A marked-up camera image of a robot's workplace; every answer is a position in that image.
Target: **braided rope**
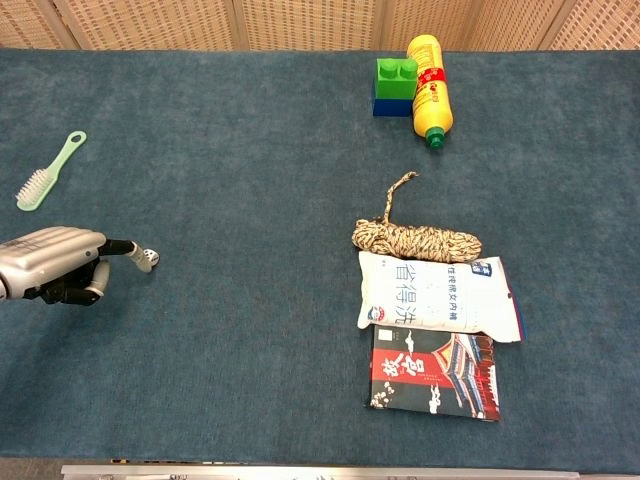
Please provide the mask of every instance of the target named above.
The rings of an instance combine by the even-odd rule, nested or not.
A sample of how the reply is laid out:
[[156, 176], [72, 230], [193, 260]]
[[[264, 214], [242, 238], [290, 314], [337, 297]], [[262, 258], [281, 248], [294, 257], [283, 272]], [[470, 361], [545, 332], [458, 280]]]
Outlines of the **braided rope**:
[[411, 227], [389, 222], [393, 192], [417, 176], [408, 172], [387, 190], [382, 220], [358, 220], [351, 237], [353, 244], [372, 253], [433, 262], [469, 262], [480, 256], [482, 244], [475, 236], [436, 227]]

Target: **beige woven panel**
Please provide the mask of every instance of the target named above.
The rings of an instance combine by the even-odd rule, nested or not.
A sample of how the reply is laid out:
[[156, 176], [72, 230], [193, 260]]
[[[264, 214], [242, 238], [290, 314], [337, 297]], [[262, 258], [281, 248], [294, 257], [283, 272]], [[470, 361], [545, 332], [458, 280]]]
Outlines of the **beige woven panel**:
[[443, 50], [462, 50], [477, 1], [388, 1], [381, 46], [405, 51], [412, 38], [428, 33], [436, 36]]
[[54, 1], [85, 49], [233, 49], [222, 0]]
[[0, 46], [62, 48], [62, 43], [30, 0], [0, 0]]
[[640, 1], [578, 0], [551, 48], [640, 49]]
[[470, 50], [536, 50], [563, 0], [485, 0]]
[[370, 49], [374, 0], [235, 0], [251, 50]]

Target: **green brush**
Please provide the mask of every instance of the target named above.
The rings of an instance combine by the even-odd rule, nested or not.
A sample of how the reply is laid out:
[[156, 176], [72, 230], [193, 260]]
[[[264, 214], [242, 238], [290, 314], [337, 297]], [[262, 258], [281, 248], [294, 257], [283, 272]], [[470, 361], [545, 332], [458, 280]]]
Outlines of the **green brush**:
[[73, 152], [75, 152], [86, 139], [87, 134], [84, 132], [71, 132], [55, 160], [51, 162], [51, 165], [46, 169], [40, 168], [33, 172], [31, 178], [27, 180], [27, 183], [23, 185], [16, 195], [18, 208], [20, 210], [31, 212], [40, 206], [49, 191], [58, 181], [58, 175], [66, 161], [69, 160]]

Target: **stacked blocks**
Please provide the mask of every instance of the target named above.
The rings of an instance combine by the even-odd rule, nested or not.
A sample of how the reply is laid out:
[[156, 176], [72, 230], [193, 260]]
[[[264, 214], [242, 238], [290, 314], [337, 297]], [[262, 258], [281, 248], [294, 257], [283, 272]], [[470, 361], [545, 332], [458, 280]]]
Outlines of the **stacked blocks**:
[[408, 117], [418, 85], [418, 63], [411, 58], [378, 58], [373, 80], [374, 116]]

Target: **yellow plastic bottle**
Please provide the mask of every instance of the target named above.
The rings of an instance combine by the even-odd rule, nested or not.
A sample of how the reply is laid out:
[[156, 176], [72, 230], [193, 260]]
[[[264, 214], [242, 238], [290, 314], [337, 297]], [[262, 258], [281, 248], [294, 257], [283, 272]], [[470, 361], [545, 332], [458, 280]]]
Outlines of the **yellow plastic bottle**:
[[453, 126], [447, 79], [440, 43], [433, 35], [420, 35], [409, 43], [407, 57], [418, 62], [418, 87], [413, 100], [413, 129], [431, 148], [444, 145]]

